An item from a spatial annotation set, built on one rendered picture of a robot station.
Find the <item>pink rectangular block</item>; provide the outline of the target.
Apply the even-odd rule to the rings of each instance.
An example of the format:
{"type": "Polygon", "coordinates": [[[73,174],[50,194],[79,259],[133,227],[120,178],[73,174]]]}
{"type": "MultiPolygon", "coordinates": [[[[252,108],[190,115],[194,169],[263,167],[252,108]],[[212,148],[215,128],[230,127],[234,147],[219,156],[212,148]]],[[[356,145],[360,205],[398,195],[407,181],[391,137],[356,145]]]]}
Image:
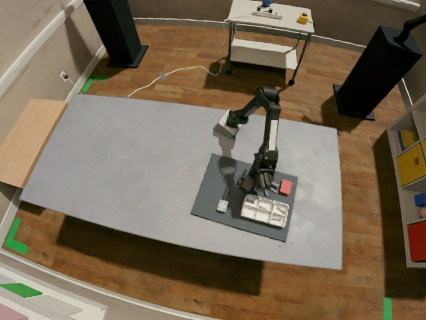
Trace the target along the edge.
{"type": "Polygon", "coordinates": [[[291,185],[292,185],[292,182],[286,181],[286,180],[282,180],[279,193],[284,194],[284,195],[289,195],[290,194],[291,185]]]}

